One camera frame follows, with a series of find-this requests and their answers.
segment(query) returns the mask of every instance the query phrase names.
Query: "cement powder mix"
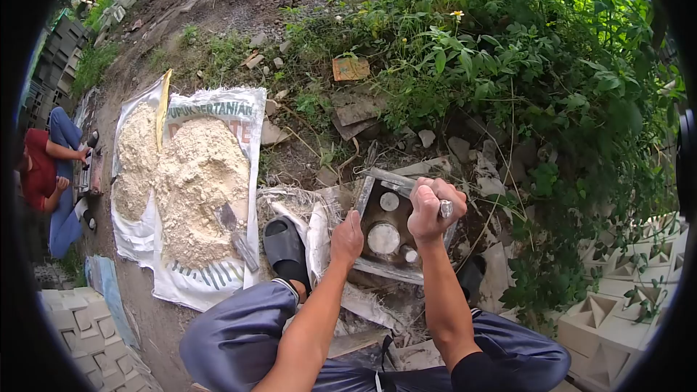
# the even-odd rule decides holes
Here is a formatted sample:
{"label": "cement powder mix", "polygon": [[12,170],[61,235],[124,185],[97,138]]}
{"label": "cement powder mix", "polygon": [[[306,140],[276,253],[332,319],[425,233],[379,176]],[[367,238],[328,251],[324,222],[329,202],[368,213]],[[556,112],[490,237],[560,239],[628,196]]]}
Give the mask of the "cement powder mix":
{"label": "cement powder mix", "polygon": [[155,109],[140,103],[128,116],[118,136],[121,172],[114,184],[117,211],[131,221],[140,220],[154,186],[158,163]]}
{"label": "cement powder mix", "polygon": [[230,203],[246,236],[249,160],[222,120],[191,119],[179,128],[162,149],[155,192],[166,259],[200,269],[239,257],[230,231],[220,226],[213,210]]}

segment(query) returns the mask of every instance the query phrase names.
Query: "green plant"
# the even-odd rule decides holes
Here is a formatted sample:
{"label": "green plant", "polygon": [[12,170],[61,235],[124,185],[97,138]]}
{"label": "green plant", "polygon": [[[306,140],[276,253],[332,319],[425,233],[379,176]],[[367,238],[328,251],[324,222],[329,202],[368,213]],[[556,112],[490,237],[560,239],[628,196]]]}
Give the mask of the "green plant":
{"label": "green plant", "polygon": [[82,51],[82,57],[77,63],[75,80],[70,86],[70,95],[74,99],[82,97],[83,93],[104,80],[104,71],[116,59],[118,45],[107,43],[100,48],[88,46]]}

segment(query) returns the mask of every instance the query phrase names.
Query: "blue jeans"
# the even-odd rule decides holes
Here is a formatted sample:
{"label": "blue jeans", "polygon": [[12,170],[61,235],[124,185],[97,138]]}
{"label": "blue jeans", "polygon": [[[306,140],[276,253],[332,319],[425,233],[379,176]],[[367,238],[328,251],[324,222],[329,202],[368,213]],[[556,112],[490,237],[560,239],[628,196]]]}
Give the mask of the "blue jeans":
{"label": "blue jeans", "polygon": [[[295,314],[297,295],[279,279],[238,290],[194,319],[179,344],[193,379],[216,392],[251,390],[273,366],[283,325]],[[517,390],[547,392],[566,376],[571,358],[553,340],[488,312],[473,319],[475,342]],[[398,392],[452,392],[445,366],[381,372]],[[375,371],[327,359],[314,392],[375,391]]]}
{"label": "blue jeans", "polygon": [[[55,144],[72,147],[77,150],[80,146],[82,131],[68,118],[68,114],[60,106],[53,108],[49,119],[49,138]],[[73,180],[73,161],[56,159],[56,175]],[[48,249],[51,256],[62,259],[68,247],[82,235],[82,224],[73,212],[73,189],[68,188],[58,199],[58,206],[51,214]]]}

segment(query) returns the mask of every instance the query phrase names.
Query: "trowel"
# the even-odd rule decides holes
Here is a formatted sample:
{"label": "trowel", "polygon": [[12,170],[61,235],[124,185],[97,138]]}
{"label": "trowel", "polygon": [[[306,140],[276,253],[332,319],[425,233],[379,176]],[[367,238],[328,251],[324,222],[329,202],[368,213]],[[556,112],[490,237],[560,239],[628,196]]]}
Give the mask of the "trowel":
{"label": "trowel", "polygon": [[252,249],[249,248],[247,240],[240,236],[237,228],[237,217],[230,207],[230,204],[225,203],[221,207],[216,207],[213,214],[222,227],[232,232],[232,245],[235,246],[237,253],[242,256],[249,270],[251,272],[256,272],[257,269],[259,269],[258,260]]}

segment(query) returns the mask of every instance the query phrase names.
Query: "man in red shirt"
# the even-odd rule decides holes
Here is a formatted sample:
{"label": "man in red shirt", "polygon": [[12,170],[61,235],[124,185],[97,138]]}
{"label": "man in red shirt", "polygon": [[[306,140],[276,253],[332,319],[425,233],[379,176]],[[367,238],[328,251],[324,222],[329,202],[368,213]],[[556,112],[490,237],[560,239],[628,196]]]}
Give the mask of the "man in red shirt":
{"label": "man in red shirt", "polygon": [[70,244],[82,235],[80,220],[83,216],[91,229],[95,227],[87,201],[82,198],[73,206],[73,191],[68,186],[73,178],[73,161],[85,163],[99,135],[93,132],[87,145],[81,145],[82,131],[60,106],[51,111],[49,127],[50,131],[27,130],[24,152],[15,168],[20,172],[22,193],[27,203],[51,214],[49,250],[53,257],[60,259]]}

